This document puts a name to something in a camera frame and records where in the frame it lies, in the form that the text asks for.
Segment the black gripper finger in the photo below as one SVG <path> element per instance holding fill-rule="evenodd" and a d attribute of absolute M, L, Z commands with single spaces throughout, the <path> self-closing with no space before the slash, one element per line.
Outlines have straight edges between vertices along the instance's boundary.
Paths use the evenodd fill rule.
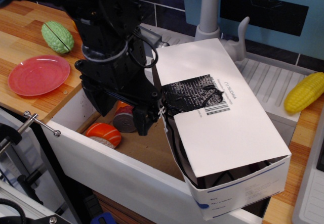
<path fill-rule="evenodd" d="M 146 136 L 154 123 L 162 117 L 165 109 L 162 102 L 152 105 L 137 105 L 133 109 L 134 125 L 140 136 Z"/>
<path fill-rule="evenodd" d="M 116 98 L 110 96 L 103 90 L 89 89 L 85 87 L 83 89 L 87 98 L 101 116 L 106 116 L 117 102 Z"/>

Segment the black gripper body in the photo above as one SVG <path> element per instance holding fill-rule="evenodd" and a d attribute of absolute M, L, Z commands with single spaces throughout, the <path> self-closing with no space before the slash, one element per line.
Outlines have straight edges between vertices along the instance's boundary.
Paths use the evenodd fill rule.
<path fill-rule="evenodd" d="M 160 102 L 160 92 L 145 75 L 146 57 L 142 40 L 131 38 L 114 57 L 100 60 L 94 56 L 92 54 L 75 63 L 82 74 L 83 88 L 103 90 L 134 107 Z"/>

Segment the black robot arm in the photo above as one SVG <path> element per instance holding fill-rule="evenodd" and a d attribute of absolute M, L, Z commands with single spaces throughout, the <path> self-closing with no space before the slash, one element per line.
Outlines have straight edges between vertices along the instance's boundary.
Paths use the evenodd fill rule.
<path fill-rule="evenodd" d="M 145 45 L 140 31 L 141 6 L 132 0 L 64 0 L 64 10 L 76 24 L 84 58 L 75 63 L 83 90 L 105 116 L 117 100 L 133 107 L 134 126 L 147 135 L 159 119 L 161 94 L 148 80 Z"/>

